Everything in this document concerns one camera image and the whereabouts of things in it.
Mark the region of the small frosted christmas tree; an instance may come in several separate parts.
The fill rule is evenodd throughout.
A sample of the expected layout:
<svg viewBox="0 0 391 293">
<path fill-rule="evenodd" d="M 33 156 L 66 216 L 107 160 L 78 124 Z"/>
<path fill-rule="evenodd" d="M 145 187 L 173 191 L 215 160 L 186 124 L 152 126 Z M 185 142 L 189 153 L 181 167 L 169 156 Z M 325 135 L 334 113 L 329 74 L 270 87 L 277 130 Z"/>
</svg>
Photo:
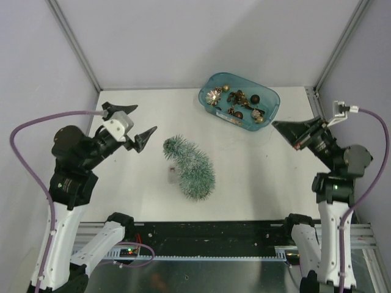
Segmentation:
<svg viewBox="0 0 391 293">
<path fill-rule="evenodd" d="M 164 141 L 163 153 L 174 163 L 178 186 L 186 198 L 202 201 L 213 193 L 216 185 L 213 162 L 196 143 L 176 135 Z"/>
</svg>

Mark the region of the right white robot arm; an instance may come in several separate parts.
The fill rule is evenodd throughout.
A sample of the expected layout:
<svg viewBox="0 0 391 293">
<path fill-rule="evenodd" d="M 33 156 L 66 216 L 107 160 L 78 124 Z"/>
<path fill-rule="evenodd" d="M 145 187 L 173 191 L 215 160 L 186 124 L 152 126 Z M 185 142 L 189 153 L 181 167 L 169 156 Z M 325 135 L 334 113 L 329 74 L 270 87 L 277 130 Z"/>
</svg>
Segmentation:
<svg viewBox="0 0 391 293">
<path fill-rule="evenodd" d="M 286 217 L 282 229 L 282 239 L 298 248 L 300 292 L 357 292 L 351 265 L 351 208 L 356 179 L 363 177 L 371 154 L 361 145 L 340 147 L 321 117 L 272 125 L 295 150 L 308 148 L 329 169 L 317 173 L 312 183 L 321 234 L 311 217 L 300 214 Z"/>
</svg>

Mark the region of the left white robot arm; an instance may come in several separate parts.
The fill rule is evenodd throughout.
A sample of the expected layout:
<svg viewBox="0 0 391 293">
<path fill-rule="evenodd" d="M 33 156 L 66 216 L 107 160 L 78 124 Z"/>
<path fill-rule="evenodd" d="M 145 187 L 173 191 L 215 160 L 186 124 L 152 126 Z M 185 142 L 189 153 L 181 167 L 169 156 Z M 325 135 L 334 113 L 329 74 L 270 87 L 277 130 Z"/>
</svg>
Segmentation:
<svg viewBox="0 0 391 293">
<path fill-rule="evenodd" d="M 115 212 L 87 245 L 72 253 L 98 181 L 94 168 L 120 147 L 140 153 L 157 129 L 152 127 L 131 139 L 128 132 L 134 123 L 129 114 L 137 107 L 105 102 L 102 108 L 103 123 L 93 137 L 73 125 L 54 136 L 51 152 L 56 165 L 48 189 L 48 223 L 28 292 L 84 292 L 91 273 L 109 250 L 119 242 L 130 243 L 136 236 L 133 217 Z"/>
</svg>

